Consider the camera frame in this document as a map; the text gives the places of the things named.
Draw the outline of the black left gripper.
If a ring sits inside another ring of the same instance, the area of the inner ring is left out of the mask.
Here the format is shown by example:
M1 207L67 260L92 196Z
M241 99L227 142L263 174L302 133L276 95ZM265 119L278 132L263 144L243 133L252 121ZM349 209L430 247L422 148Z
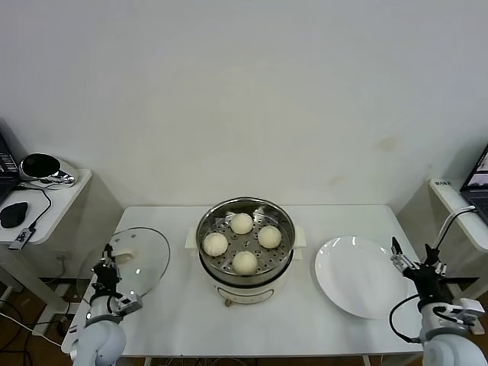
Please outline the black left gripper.
M102 250L99 263L93 268L96 281L91 283L95 295L107 296L117 293L117 284L121 277L113 255L113 247L108 243Z

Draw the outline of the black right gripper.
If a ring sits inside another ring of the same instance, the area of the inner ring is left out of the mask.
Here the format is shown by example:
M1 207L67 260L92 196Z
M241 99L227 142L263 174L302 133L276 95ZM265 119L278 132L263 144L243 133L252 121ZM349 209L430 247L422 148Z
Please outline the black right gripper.
M451 296L443 282L441 275L445 275L447 265L442 263L439 255L440 249L425 244L425 265L418 265L408 259L395 236L392 237L391 257L394 267L405 277L410 279L419 295L418 305L429 305L431 303L449 303Z

